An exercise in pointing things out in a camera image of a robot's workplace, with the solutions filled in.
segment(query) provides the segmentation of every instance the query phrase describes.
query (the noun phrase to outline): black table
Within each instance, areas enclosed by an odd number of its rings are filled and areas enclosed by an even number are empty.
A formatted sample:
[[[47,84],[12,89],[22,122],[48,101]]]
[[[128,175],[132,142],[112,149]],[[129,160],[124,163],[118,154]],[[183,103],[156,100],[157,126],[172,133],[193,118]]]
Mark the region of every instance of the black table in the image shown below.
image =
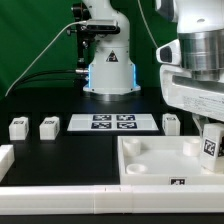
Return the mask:
[[[67,132],[74,113],[150,113],[159,131]],[[163,135],[164,113],[178,116],[181,135],[198,135],[191,113],[168,107],[160,88],[146,88],[141,96],[121,102],[84,98],[79,88],[17,90],[0,102],[0,144],[13,144],[15,148],[15,163],[0,187],[119,184],[117,136]],[[28,137],[25,141],[10,142],[8,126],[13,118],[21,116],[29,117]],[[60,117],[61,131],[55,141],[40,141],[39,125],[48,116]],[[219,223],[222,217],[222,214],[0,216],[0,223]]]

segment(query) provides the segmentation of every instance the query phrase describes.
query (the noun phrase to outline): green backdrop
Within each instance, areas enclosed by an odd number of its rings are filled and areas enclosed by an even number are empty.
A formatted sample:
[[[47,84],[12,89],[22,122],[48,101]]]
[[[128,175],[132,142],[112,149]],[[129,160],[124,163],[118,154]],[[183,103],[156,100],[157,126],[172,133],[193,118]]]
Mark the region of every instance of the green backdrop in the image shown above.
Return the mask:
[[[0,0],[0,97],[56,34],[74,21],[70,10],[80,0]],[[141,0],[146,20],[159,46],[176,38],[176,24],[155,12],[154,0]],[[143,24],[137,0],[111,0],[131,24],[130,56],[141,86],[159,86],[155,47]],[[63,34],[28,74],[76,66],[76,37]],[[72,86],[72,82],[38,82],[42,86]]]

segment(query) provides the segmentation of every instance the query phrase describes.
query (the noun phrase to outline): white block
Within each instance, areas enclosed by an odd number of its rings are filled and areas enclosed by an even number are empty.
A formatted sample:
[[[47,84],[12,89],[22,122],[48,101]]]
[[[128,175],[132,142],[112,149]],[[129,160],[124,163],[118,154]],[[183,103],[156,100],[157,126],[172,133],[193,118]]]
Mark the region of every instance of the white block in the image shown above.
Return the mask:
[[[13,145],[2,145],[0,147],[0,181],[4,178],[14,161]]]
[[[224,125],[221,123],[204,126],[201,166],[211,172],[224,172]]]
[[[46,117],[39,129],[40,140],[55,140],[60,131],[60,120],[58,117]]]
[[[29,132],[29,120],[27,117],[14,118],[9,126],[10,140],[25,140]]]
[[[162,122],[165,135],[167,136],[180,135],[180,121],[175,114],[164,114]]]

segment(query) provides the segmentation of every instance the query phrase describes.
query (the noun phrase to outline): white machine housing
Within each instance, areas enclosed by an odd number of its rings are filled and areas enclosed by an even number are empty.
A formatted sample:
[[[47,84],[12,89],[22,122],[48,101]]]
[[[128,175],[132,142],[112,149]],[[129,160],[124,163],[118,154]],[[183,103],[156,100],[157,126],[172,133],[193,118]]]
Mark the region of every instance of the white machine housing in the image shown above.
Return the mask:
[[[178,22],[178,39],[157,49],[170,106],[224,121],[224,0],[156,0]]]
[[[115,20],[120,28],[116,35],[97,35],[95,57],[89,65],[88,85],[84,92],[103,100],[119,100],[136,93],[136,67],[129,57],[130,24],[114,10],[110,0],[83,0],[94,20]]]

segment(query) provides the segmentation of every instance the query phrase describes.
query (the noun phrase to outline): black marking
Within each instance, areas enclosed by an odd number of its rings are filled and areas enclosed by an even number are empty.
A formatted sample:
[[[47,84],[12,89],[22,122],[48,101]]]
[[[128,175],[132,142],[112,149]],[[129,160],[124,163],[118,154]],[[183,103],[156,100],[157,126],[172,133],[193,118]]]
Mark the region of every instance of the black marking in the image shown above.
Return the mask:
[[[44,124],[54,124],[55,121],[45,121]]]
[[[204,152],[209,154],[210,156],[214,156],[215,155],[215,148],[216,148],[216,143],[205,139],[205,144],[204,144]]]
[[[93,115],[94,121],[111,121],[112,117],[111,115]]]
[[[14,121],[14,124],[23,124],[24,121]]]
[[[185,185],[186,179],[185,178],[171,178],[170,185]]]
[[[117,123],[117,129],[137,129],[137,124],[136,122],[118,122]]]
[[[135,115],[117,115],[117,121],[135,121]]]
[[[91,129],[111,129],[112,125],[110,122],[93,122]]]

